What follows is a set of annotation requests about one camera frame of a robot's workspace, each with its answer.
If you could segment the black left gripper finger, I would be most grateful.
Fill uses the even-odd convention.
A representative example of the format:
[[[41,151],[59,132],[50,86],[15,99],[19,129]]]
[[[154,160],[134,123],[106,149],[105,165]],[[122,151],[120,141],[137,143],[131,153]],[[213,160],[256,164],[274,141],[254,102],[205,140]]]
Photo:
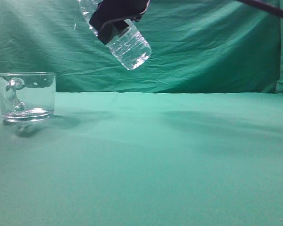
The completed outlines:
[[[127,24],[125,21],[108,23],[104,25],[98,32],[98,39],[104,45],[107,45],[115,36],[121,35],[128,27],[129,24]]]

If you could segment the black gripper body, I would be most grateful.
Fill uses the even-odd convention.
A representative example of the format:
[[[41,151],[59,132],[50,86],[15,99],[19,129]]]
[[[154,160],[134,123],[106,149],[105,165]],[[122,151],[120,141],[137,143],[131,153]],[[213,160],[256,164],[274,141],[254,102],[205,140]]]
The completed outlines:
[[[92,14],[89,24],[100,30],[106,24],[127,19],[139,22],[149,4],[149,0],[102,0]]]

